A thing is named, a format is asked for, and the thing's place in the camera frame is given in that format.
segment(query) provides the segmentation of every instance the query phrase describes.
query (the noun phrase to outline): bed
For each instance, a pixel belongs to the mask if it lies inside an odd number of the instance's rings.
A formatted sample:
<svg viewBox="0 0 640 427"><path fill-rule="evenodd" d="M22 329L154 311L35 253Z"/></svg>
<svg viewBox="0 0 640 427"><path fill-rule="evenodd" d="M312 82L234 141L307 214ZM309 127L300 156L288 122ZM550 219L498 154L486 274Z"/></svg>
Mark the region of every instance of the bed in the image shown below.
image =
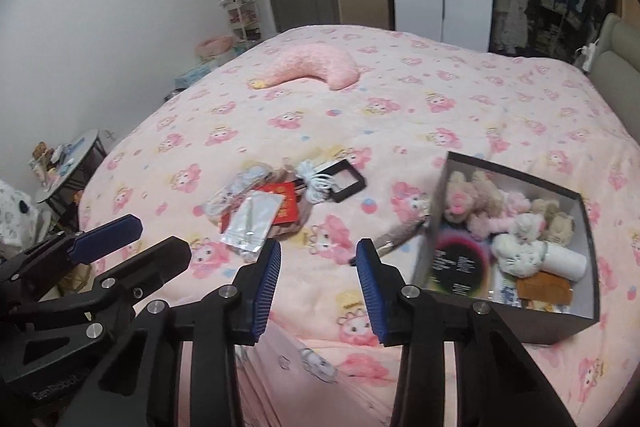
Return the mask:
<svg viewBox="0 0 640 427"><path fill-rule="evenodd" d="M340 91L311 78L251 88L283 47L299 42L346 49L360 68L359 82ZM246 362L243 407L250 425L295 425L295 415L284 412L291 400L277 397L267 381L281 378L277 367L289 367L290 357L276 347L287 341L301 346L297 352L309 347L328 360L353 396L352 407L369 411L367 425L380 425L393 406L399 350L377 345L356 270L346 261L359 238L415 214L414 201L433 188L447 150L582 194L598 254L601 321L558 345L528 349L576 423L598 425L640 360L640 150L571 65L478 54L359 26L290 30L207 75L123 139L86 188L80 222L90 230L128 213L143 221L140 240L101 259L98 273L170 235L188 241L190 269L155 295L175 305L230 282L242 265L220 243L201 205L243 165L280 166L284 158L305 155L349 159L368 186L342 203L315 206L305 228L283 243L273 327L240 357ZM385 257L406 280L418 242ZM260 348L280 360L272 371L261 373L260 361L252 359ZM447 349L448 393L455 379L451 354ZM323 395L312 396L317 404ZM305 399L310 406L313 400ZM454 400L446 423L455 423Z"/></svg>

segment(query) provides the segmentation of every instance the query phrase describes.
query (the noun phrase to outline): white cylinder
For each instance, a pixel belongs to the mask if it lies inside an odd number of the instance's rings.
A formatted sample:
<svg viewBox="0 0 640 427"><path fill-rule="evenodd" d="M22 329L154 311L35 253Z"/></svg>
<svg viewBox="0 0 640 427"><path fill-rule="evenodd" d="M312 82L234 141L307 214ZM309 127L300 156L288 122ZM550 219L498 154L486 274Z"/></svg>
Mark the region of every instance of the white cylinder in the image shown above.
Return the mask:
<svg viewBox="0 0 640 427"><path fill-rule="evenodd" d="M587 258L568 248L547 243L545 258L540 269L545 272L564 277L570 281L578 281L587 270Z"/></svg>

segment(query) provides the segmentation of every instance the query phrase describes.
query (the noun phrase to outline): headboard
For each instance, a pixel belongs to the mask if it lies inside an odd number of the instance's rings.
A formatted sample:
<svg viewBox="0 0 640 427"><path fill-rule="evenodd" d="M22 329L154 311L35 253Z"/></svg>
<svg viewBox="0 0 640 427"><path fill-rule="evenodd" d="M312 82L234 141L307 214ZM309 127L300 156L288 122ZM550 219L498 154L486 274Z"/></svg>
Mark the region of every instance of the headboard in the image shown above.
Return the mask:
<svg viewBox="0 0 640 427"><path fill-rule="evenodd" d="M610 13L602 25L591 83L640 142L640 31Z"/></svg>

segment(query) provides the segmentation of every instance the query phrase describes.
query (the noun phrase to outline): brown pouch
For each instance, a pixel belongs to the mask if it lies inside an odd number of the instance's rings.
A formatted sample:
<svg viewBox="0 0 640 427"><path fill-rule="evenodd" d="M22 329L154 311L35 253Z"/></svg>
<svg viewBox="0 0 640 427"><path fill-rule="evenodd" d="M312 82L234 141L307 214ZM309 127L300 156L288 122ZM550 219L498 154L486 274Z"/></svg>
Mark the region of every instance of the brown pouch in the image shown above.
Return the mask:
<svg viewBox="0 0 640 427"><path fill-rule="evenodd" d="M551 304L571 304L574 292L571 283L563 277L547 272L538 272L532 277L516 280L520 299L542 301Z"/></svg>

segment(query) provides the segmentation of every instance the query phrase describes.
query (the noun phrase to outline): ribbed blue pad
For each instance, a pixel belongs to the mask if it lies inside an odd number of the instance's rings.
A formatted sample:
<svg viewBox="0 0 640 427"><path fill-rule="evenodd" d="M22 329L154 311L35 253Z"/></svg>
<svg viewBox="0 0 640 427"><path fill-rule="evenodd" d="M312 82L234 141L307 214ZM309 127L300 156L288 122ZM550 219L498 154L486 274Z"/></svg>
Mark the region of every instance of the ribbed blue pad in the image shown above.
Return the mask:
<svg viewBox="0 0 640 427"><path fill-rule="evenodd" d="M252 333L254 334L256 342L267 328L269 311L271 311L271 301L273 301L273 294L276 291L278 275L280 274L281 258L280 244L276 241L273 244L273 250L271 250L271 255L269 257L269 264L264 271L262 281L260 281L258 295L255 297L254 301L254 326L252 328Z"/></svg>
<svg viewBox="0 0 640 427"><path fill-rule="evenodd" d="M140 239L142 222L132 214L79 235L69 252L75 263L90 264Z"/></svg>
<svg viewBox="0 0 640 427"><path fill-rule="evenodd" d="M356 247L356 268L358 269L358 279L364 295L364 303L369 315L371 330L377 336L380 344L384 344L388 330L386 328L385 301L382 299L378 284L369 265L365 248L360 241Z"/></svg>

